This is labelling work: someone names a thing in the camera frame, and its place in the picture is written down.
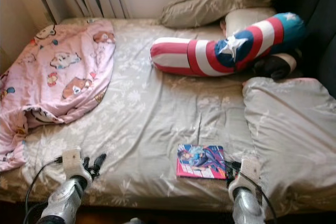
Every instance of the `black fabric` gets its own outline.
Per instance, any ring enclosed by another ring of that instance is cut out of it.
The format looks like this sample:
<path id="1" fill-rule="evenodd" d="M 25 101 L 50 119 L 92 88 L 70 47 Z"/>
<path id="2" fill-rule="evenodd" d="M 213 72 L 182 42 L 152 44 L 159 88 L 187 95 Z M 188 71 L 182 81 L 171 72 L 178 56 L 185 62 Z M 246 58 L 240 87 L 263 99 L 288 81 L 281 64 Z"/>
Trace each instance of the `black fabric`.
<path id="1" fill-rule="evenodd" d="M 281 0 L 276 8 L 278 12 L 294 12 L 304 20 L 307 36 L 300 45 L 300 68 L 336 97 L 336 0 Z"/>

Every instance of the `cartoon print blanket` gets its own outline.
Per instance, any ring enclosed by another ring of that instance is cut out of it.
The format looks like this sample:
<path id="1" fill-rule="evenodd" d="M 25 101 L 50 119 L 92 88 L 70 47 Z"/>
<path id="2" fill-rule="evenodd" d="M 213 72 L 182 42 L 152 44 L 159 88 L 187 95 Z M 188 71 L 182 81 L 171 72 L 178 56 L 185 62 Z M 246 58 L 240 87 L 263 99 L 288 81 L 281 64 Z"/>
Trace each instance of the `cartoon print blanket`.
<path id="1" fill-rule="evenodd" d="M 159 38 L 151 48 L 161 71 L 187 76 L 225 76 L 246 69 L 257 57 L 295 49 L 305 36 L 303 20 L 280 13 L 219 41 Z"/>
<path id="2" fill-rule="evenodd" d="M 0 172 L 26 162 L 28 129 L 70 123 L 101 101 L 115 49 L 106 20 L 40 31 L 0 77 Z"/>

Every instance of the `book cover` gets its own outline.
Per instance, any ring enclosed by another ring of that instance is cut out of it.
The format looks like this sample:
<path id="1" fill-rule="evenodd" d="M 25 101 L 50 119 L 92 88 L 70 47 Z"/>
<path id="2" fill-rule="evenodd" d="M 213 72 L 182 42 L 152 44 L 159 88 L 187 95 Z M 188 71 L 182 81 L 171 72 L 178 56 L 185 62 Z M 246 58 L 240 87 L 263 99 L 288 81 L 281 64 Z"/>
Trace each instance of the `book cover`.
<path id="1" fill-rule="evenodd" d="M 178 177 L 227 179 L 223 147 L 179 144 L 176 175 Z"/>

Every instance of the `white pillow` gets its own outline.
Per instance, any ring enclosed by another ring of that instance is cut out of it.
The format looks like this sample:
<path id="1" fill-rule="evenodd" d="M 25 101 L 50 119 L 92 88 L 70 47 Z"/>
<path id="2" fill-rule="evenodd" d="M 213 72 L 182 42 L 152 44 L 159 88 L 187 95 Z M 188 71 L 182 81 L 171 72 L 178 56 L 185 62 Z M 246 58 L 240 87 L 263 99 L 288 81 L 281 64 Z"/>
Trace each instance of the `white pillow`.
<path id="1" fill-rule="evenodd" d="M 276 11 L 270 7 L 233 10 L 225 17 L 226 37 L 244 30 L 246 27 L 267 19 L 275 14 Z"/>

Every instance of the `mattress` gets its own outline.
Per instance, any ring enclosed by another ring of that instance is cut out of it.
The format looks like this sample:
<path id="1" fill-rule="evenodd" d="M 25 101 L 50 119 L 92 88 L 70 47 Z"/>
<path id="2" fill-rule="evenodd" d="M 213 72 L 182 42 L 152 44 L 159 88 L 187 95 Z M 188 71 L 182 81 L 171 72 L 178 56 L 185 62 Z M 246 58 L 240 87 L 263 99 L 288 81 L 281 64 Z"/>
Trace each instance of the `mattress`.
<path id="1" fill-rule="evenodd" d="M 32 130 L 26 138 L 27 164 L 0 175 L 0 200 L 23 201 L 43 164 L 80 146 L 91 160 L 107 154 L 101 176 L 83 199 L 85 205 L 231 211 L 225 181 L 176 178 L 177 145 L 221 145 L 234 160 L 255 154 L 242 96 L 242 83 L 251 74 L 191 78 L 152 66 L 150 48 L 157 38 L 218 40 L 223 38 L 218 25 L 176 31 L 153 20 L 111 22 L 117 46 L 101 103 L 70 125 Z M 31 200 L 45 200 L 64 180 L 61 165 L 49 166 Z"/>

